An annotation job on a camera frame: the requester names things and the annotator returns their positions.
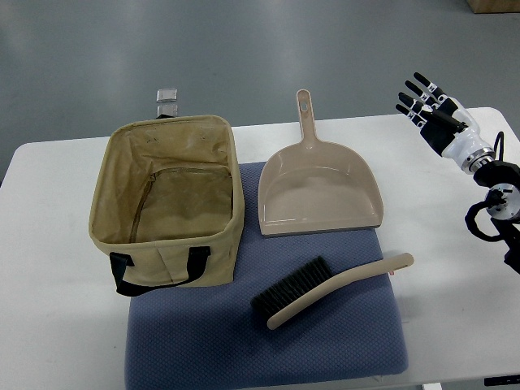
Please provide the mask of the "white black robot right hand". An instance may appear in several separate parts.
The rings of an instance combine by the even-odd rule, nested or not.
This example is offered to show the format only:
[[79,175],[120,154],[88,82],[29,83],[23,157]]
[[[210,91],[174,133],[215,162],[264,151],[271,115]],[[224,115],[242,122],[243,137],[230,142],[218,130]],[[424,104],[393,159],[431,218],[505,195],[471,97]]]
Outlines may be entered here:
[[396,109],[418,129],[440,157],[452,159],[466,174],[496,159],[496,151],[480,136],[480,126],[455,98],[419,72],[398,93]]

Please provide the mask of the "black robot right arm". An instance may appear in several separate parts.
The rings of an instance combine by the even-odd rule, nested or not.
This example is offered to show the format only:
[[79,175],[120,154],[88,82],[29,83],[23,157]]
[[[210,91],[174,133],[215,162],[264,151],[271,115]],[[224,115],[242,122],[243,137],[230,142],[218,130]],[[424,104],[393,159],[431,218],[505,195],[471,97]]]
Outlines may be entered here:
[[[503,241],[509,250],[504,263],[519,272],[519,166],[504,160],[505,134],[498,132],[493,151],[496,158],[484,162],[474,173],[474,181],[488,188],[483,201],[467,211],[465,222],[469,232],[486,242]],[[497,234],[490,236],[480,230],[476,217],[487,211]]]

